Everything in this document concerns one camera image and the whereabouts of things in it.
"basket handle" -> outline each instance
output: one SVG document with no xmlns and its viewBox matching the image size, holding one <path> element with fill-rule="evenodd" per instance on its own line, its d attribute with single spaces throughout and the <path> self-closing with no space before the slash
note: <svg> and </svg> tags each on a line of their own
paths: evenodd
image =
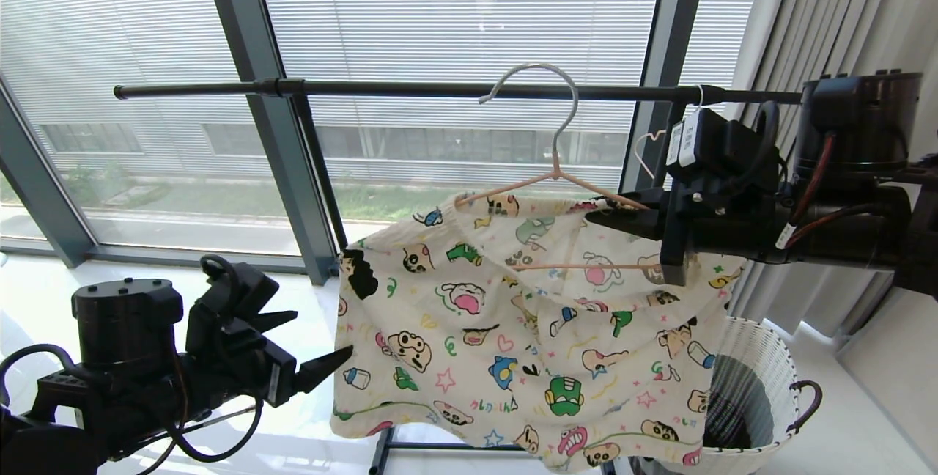
<svg viewBox="0 0 938 475">
<path fill-rule="evenodd" d="M 814 399 L 811 400 L 811 405 L 808 406 L 808 409 L 805 410 L 804 414 L 798 417 L 798 419 L 795 419 L 794 424 L 789 425 L 785 432 L 794 431 L 795 434 L 797 434 L 799 431 L 801 431 L 801 426 L 804 425 L 805 422 L 807 422 L 808 419 L 814 415 L 814 412 L 817 411 L 821 406 L 821 399 L 824 398 L 824 392 L 821 391 L 821 386 L 818 385 L 817 382 L 813 382 L 811 380 L 800 380 L 791 384 L 788 389 L 798 389 L 798 391 L 801 391 L 801 389 L 806 387 L 814 389 Z"/>
</svg>

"hanger bar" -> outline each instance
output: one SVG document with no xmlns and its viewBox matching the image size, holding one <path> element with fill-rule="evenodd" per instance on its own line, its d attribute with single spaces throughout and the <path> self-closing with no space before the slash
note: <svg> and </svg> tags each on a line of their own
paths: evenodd
<svg viewBox="0 0 938 475">
<path fill-rule="evenodd" d="M 801 102 L 799 92 L 759 92 L 725 90 L 718 86 L 578 86 L 581 100 L 609 101 L 670 101 L 697 105 L 715 103 L 761 103 L 775 101 L 783 105 Z M 492 84 L 469 82 L 387 82 L 387 81 L 309 81 L 302 78 L 268 78 L 249 82 L 219 84 L 164 84 L 152 86 L 116 86 L 114 97 L 173 97 L 173 95 L 362 95 L 362 97 L 482 97 L 489 94 Z M 498 97 L 525 100 L 569 100 L 566 85 L 507 84 Z"/>
</svg>

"white patterned cloth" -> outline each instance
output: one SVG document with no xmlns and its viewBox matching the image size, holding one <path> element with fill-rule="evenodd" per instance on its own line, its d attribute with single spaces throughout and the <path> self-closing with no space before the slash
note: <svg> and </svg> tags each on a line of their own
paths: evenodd
<svg viewBox="0 0 938 475">
<path fill-rule="evenodd" d="M 699 458 L 726 288 L 744 259 L 690 258 L 664 284 L 660 244 L 584 220 L 604 199 L 456 195 L 341 256 L 332 431 L 412 421 L 516 443 L 555 472 L 619 455 Z M 529 269 L 510 265 L 590 265 Z"/>
</svg>

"laundry basket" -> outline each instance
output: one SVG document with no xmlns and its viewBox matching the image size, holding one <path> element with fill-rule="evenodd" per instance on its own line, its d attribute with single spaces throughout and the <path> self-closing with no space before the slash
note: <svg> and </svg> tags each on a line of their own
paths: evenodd
<svg viewBox="0 0 938 475">
<path fill-rule="evenodd" d="M 814 390 L 800 415 L 798 394 Z M 798 381 L 781 338 L 758 323 L 730 317 L 717 351 L 703 445 L 681 464 L 631 457 L 635 475 L 748 475 L 797 435 L 821 404 L 821 388 Z"/>
</svg>

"black hair print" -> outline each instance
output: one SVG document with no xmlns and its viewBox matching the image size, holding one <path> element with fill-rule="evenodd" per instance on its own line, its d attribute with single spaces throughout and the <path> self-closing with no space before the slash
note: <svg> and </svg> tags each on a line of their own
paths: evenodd
<svg viewBox="0 0 938 475">
<path fill-rule="evenodd" d="M 378 280 L 374 277 L 372 265 L 365 260 L 365 252 L 361 250 L 345 250 L 342 257 L 349 259 L 352 273 L 348 276 L 349 286 L 364 299 L 378 291 Z"/>
</svg>

